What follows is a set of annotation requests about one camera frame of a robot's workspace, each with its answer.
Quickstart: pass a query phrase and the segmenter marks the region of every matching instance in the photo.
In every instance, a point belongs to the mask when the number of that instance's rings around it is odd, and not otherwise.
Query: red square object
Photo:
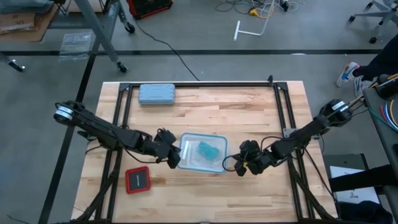
[[[127,194],[150,189],[149,169],[146,166],[127,170],[125,180]]]

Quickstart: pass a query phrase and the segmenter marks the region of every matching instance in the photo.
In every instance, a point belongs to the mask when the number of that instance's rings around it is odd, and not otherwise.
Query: gray floor
[[[396,34],[386,31],[383,42],[368,44],[377,20],[357,18],[347,27],[350,14],[367,1],[305,0],[296,12],[276,11],[266,35],[240,35],[232,41],[236,21],[248,30],[260,20],[231,12],[216,12],[221,0],[175,1],[169,11],[140,21],[154,36],[176,49],[380,49]],[[2,50],[58,50],[63,33],[49,30],[41,44],[0,44]],[[137,31],[128,35],[118,24],[113,44],[118,50],[168,50]],[[200,80],[303,80],[313,114],[334,98],[354,98],[352,83],[335,87],[342,66],[351,60],[367,64],[374,55],[201,55],[183,56]],[[54,103],[76,97],[86,61],[58,62],[57,57],[16,57],[27,67],[17,73],[0,64],[0,223],[15,223],[7,214],[36,223],[44,202],[66,127],[52,115]],[[119,73],[107,57],[97,57],[84,103],[94,110],[102,82],[194,80],[176,56],[121,57],[130,68]],[[325,136],[325,154],[365,153],[371,167],[387,163],[376,130],[367,113]],[[67,221],[73,209],[86,142],[75,136],[50,222]]]

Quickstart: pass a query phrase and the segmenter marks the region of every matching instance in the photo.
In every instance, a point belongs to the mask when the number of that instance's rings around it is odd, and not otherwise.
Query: white shoe
[[[362,81],[361,79],[362,79],[362,76],[355,77],[355,79],[354,79],[355,96],[357,98],[360,96],[363,96],[362,90],[369,88],[369,86],[371,86],[371,84],[372,84],[371,81]]]
[[[341,72],[340,76],[337,79],[336,86],[340,87],[342,83],[348,82],[354,78],[353,71],[359,68],[359,65],[355,62],[350,62],[346,64]]]

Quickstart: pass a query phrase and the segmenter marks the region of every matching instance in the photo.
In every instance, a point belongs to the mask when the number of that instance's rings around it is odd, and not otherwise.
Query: wooden table
[[[297,126],[302,127],[312,120],[304,85],[302,82],[288,82],[288,85],[295,120]],[[99,96],[96,115],[109,122],[112,122],[118,87],[119,83],[103,83]],[[165,127],[176,135],[176,146],[179,146],[180,137],[186,132],[218,134],[227,138],[228,154],[235,154],[239,152],[239,145],[247,139],[260,142],[266,136],[281,136],[275,94],[269,87],[177,88],[176,102],[172,106],[140,106],[137,97],[138,89],[133,92],[129,127],[152,135],[155,135],[157,128]],[[323,178],[327,180],[318,141],[312,140],[307,149]],[[105,150],[97,149],[86,156],[72,218],[78,217],[80,210],[84,210],[98,192],[105,154]],[[146,161],[154,160],[150,156],[137,157]],[[333,199],[322,186],[307,156],[304,156],[304,162],[311,191],[326,210],[336,216]],[[232,167],[233,164],[234,161],[231,160],[229,166]],[[166,163],[148,164],[152,188],[147,192],[128,195],[124,171],[144,165],[124,152],[114,222],[297,220],[286,163],[279,167],[270,167],[260,175],[252,175],[248,171],[244,177],[238,177],[235,172],[212,174],[169,169]],[[306,217],[301,191],[300,197]],[[105,209],[108,199],[109,191],[104,201]]]

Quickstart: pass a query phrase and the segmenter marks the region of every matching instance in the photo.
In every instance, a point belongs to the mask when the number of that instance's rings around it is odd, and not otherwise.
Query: chair
[[[398,26],[398,0],[383,0],[384,4],[378,3],[375,0],[372,0],[365,8],[365,11],[370,9],[373,5],[380,9],[380,12],[367,12],[367,13],[359,13],[354,14],[348,20],[349,23],[352,23],[357,16],[364,16],[364,17],[381,17],[381,21],[379,25],[376,27],[376,36],[370,38],[369,43],[374,44],[382,34],[382,30],[384,28],[383,24],[388,23],[389,21],[394,22]]]

